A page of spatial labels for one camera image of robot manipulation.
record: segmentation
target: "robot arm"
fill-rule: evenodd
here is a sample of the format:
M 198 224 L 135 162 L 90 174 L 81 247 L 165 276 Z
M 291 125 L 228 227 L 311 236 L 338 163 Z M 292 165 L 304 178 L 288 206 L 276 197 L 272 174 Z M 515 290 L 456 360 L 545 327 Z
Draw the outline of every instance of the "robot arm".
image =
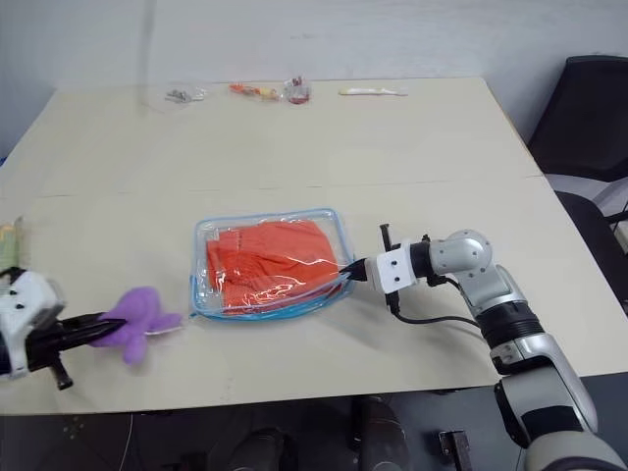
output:
M 57 388 L 73 381 L 60 352 L 101 339 L 126 321 L 99 319 L 100 313 L 60 321 L 65 303 L 55 284 L 17 267 L 0 272 L 0 377 L 21 378 L 50 368 Z
M 529 448 L 526 469 L 626 469 L 595 436 L 598 417 L 589 394 L 521 289 L 495 264 L 488 240 L 465 230 L 445 240 L 424 236 L 420 242 L 391 246 L 386 227 L 382 232 L 386 252 L 342 271 L 385 294 L 392 312 L 398 312 L 398 305 L 390 296 L 417 279 L 426 278 L 433 286 L 446 281 L 445 275 L 456 278 L 504 376 L 495 386 L 497 404 L 508 434 Z

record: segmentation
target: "table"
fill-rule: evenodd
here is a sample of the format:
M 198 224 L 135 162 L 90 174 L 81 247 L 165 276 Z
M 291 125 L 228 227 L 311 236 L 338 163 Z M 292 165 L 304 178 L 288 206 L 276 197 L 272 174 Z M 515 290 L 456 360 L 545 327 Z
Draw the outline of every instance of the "table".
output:
M 0 219 L 25 213 L 27 264 L 63 287 L 64 316 L 107 309 L 142 285 L 188 312 L 192 229 L 208 216 L 334 207 L 359 256 L 381 251 L 383 222 L 397 239 L 473 228 L 579 374 L 627 370 L 623 311 L 484 82 L 378 81 L 410 96 L 337 96 L 354 83 L 315 82 L 300 107 L 219 88 L 175 113 L 138 105 L 132 87 L 57 93 L 0 171 Z M 407 316 L 468 315 L 446 286 L 407 289 L 401 303 Z M 360 285 L 296 320 L 194 319 L 149 343 L 136 368 L 117 350 L 66 352 L 71 389 L 57 392 L 38 372 L 0 387 L 1 410 L 180 408 L 497 380 L 472 327 L 398 323 Z

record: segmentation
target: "white wall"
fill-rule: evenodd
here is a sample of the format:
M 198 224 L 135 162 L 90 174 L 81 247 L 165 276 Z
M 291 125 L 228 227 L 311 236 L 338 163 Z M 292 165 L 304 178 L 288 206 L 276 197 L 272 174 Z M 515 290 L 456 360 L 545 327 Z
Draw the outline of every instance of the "white wall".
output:
M 628 55 L 628 1 L 0 0 L 0 156 L 54 88 L 295 74 L 481 75 L 525 138 L 592 53 Z

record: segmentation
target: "purple plush toy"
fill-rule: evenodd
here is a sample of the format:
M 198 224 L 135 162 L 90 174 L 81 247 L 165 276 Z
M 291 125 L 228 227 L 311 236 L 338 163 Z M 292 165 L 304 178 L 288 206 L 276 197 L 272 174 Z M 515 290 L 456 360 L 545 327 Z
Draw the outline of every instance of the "purple plush toy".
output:
M 123 346 L 128 365 L 139 363 L 146 354 L 146 335 L 175 329 L 181 326 L 180 314 L 164 314 L 155 288 L 133 288 L 126 292 L 116 307 L 105 312 L 100 319 L 127 321 L 113 334 L 94 341 L 91 346 Z

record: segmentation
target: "chair backrest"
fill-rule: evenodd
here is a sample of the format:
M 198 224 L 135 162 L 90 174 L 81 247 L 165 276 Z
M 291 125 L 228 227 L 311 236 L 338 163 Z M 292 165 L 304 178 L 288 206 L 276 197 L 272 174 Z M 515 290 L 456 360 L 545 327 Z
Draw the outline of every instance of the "chair backrest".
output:
M 546 174 L 627 177 L 628 58 L 567 59 L 528 147 Z

